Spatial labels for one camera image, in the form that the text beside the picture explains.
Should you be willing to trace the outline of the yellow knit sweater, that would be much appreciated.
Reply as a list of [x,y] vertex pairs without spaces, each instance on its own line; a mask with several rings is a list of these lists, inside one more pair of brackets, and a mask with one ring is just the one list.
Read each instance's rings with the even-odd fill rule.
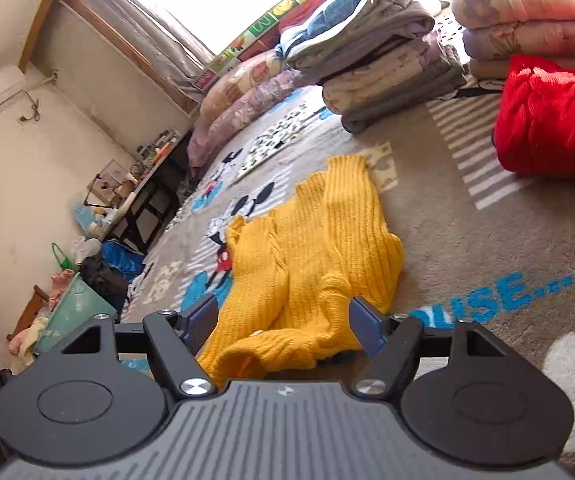
[[218,387],[359,349],[350,301],[388,312],[405,256],[360,155],[331,157],[285,203],[234,218],[226,244],[233,285],[198,356]]

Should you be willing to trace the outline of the blue plastic bag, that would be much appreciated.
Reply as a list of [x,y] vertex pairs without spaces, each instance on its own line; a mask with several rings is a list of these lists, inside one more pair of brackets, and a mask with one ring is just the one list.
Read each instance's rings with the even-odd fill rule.
[[101,253],[104,262],[128,282],[143,272],[145,256],[117,240],[103,242]]

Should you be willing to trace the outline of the green plastic basin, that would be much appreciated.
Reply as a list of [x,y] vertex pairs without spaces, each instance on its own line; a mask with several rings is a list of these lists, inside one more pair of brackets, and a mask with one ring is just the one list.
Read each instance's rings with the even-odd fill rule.
[[98,314],[102,318],[115,320],[117,311],[77,273],[60,297],[60,302],[52,311],[45,329],[40,333],[33,348],[33,355],[38,358],[50,351],[75,328]]

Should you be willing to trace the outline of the black side desk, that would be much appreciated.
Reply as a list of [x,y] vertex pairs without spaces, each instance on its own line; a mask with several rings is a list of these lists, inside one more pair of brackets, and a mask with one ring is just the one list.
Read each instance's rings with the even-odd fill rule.
[[193,131],[176,138],[171,150],[153,166],[128,200],[127,211],[103,240],[118,240],[146,255],[181,206],[182,185],[191,182],[188,141]]

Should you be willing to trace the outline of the Mickey Mouse bed blanket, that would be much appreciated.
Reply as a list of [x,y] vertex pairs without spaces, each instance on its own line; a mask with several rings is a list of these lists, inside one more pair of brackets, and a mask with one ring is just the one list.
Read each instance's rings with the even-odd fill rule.
[[[501,84],[469,79],[358,134],[304,86],[237,133],[160,239],[122,318],[142,320],[232,284],[225,226],[283,204],[335,155],[365,156],[405,248],[393,308],[432,326],[473,318],[541,368],[575,411],[575,182],[531,180],[498,162]],[[575,424],[565,446],[575,476]]]

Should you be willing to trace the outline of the purple floral long pillow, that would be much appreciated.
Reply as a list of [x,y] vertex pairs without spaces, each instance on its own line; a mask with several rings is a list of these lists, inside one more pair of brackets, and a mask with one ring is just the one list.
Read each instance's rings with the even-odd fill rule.
[[190,169],[199,172],[233,136],[307,84],[309,81],[299,70],[284,70],[260,86],[248,90],[216,119],[200,115],[186,151]]

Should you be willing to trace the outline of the cream floral folded garment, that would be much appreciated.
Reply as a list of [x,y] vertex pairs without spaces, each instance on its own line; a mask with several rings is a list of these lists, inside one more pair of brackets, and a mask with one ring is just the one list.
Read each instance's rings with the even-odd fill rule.
[[436,32],[431,32],[324,82],[323,101],[337,115],[354,112],[414,77],[424,75],[438,62],[449,62],[448,55],[452,53],[452,47],[444,46]]

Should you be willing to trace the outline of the floral beige pillow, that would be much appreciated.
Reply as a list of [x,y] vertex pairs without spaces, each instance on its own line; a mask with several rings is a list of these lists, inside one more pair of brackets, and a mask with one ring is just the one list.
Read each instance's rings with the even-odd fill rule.
[[281,73],[283,66],[283,58],[275,50],[262,52],[237,65],[209,89],[200,106],[200,117],[214,122],[247,91]]

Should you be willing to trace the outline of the dark grey folded garment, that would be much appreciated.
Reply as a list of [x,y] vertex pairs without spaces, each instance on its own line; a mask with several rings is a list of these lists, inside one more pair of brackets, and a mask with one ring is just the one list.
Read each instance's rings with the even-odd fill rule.
[[466,78],[462,74],[444,74],[434,82],[425,82],[420,84],[419,88],[403,90],[398,96],[388,96],[380,102],[365,105],[361,110],[344,114],[342,126],[351,134],[360,133],[387,115],[444,96],[465,83]]

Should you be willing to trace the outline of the red knit sweater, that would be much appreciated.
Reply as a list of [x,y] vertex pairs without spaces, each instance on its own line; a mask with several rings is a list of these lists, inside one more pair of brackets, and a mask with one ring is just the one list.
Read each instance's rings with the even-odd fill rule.
[[546,58],[513,56],[493,144],[505,170],[575,181],[575,70]]

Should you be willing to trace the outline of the alphabet foam mat headboard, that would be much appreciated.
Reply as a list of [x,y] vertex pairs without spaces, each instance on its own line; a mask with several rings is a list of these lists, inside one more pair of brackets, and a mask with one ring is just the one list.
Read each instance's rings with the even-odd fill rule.
[[253,56],[273,49],[280,40],[278,24],[289,12],[298,9],[309,0],[281,0],[260,15],[220,52],[193,80],[193,87],[206,94],[207,91],[233,67]]

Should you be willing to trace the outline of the grey window curtain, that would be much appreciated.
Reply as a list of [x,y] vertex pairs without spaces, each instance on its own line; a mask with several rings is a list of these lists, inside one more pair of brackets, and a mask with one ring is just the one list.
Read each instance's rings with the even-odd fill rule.
[[105,23],[144,55],[157,76],[196,104],[204,92],[196,80],[212,53],[167,11],[146,8],[140,0],[82,0]]

